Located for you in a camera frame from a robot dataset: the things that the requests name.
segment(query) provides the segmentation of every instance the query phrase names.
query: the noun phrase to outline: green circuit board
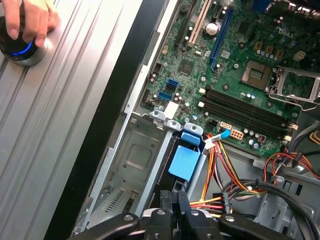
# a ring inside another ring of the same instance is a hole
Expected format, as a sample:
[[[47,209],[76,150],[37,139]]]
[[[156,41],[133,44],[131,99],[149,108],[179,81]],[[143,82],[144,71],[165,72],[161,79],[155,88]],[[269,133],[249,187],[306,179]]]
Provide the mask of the green circuit board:
[[[180,7],[188,7],[191,1],[183,0]],[[203,4],[204,1],[197,1],[188,27],[195,26]],[[208,122],[214,120],[219,123],[228,123],[232,125],[232,129],[243,131],[244,127],[232,120],[219,117],[212,112],[208,115],[198,107],[203,96],[199,90],[210,86],[220,93],[295,121],[300,114],[299,107],[272,100],[266,94],[265,88],[245,83],[242,79],[248,63],[252,62],[264,65],[270,71],[276,66],[282,66],[318,72],[319,65],[313,61],[314,58],[318,60],[314,51],[318,47],[318,39],[311,37],[315,32],[314,25],[294,14],[282,15],[279,9],[267,13],[253,11],[250,1],[248,4],[242,4],[240,0],[222,0],[218,1],[218,4],[227,6],[228,9],[232,8],[233,13],[217,51],[216,67],[212,69],[211,54],[217,44],[217,37],[212,37],[203,30],[204,26],[212,21],[215,8],[213,6],[209,8],[195,45],[189,47],[184,43],[184,46],[177,50],[177,36],[186,17],[180,12],[169,30],[162,53],[156,62],[157,76],[147,83],[141,105],[149,110],[163,110],[168,101],[161,98],[155,99],[154,95],[166,93],[172,95],[171,100],[179,104],[173,119],[181,124],[191,122],[201,126],[207,133],[217,134],[219,125],[217,127],[208,125]],[[223,23],[223,16],[216,20],[216,25],[220,28]],[[306,53],[309,62],[293,59],[299,51]],[[175,91],[166,89],[168,79],[178,82]],[[310,94],[312,85],[313,82],[310,79],[293,75],[285,83],[285,93],[305,97]],[[252,138],[250,135],[245,135],[242,140],[229,137],[227,141],[242,149],[254,150],[256,154],[266,157],[279,151],[284,144],[282,139],[267,137],[263,143],[259,144],[258,149],[253,149],[249,145],[249,140]]]

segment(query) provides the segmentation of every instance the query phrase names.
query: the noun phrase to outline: hand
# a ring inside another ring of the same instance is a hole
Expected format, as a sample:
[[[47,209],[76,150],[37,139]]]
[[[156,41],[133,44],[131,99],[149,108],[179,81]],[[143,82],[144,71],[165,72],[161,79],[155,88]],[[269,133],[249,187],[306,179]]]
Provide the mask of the hand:
[[[58,24],[58,14],[53,0],[23,0],[23,3],[25,27],[22,39],[26,43],[35,39],[35,45],[42,48],[47,32]],[[2,4],[7,32],[12,39],[16,40],[20,31],[19,0],[2,0]]]

